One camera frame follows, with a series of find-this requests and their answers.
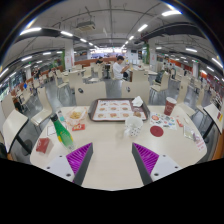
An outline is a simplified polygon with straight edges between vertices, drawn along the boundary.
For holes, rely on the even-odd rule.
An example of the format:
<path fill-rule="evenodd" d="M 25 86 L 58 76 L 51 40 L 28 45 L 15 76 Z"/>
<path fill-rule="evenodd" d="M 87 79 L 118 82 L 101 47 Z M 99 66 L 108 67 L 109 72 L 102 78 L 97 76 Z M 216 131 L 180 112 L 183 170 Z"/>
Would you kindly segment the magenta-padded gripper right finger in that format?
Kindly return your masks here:
<path fill-rule="evenodd" d="M 132 154 L 144 185 L 182 169 L 168 155 L 159 155 L 137 143 L 132 144 Z"/>

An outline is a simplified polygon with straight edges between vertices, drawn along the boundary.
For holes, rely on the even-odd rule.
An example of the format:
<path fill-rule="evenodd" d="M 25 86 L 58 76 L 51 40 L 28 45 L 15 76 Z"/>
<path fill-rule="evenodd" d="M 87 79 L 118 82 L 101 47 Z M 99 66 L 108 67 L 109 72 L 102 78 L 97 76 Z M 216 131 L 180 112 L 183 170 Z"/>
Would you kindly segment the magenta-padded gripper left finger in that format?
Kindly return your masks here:
<path fill-rule="evenodd" d="M 45 170 L 81 186 L 93 154 L 93 144 L 88 143 L 66 156 L 57 156 Z"/>

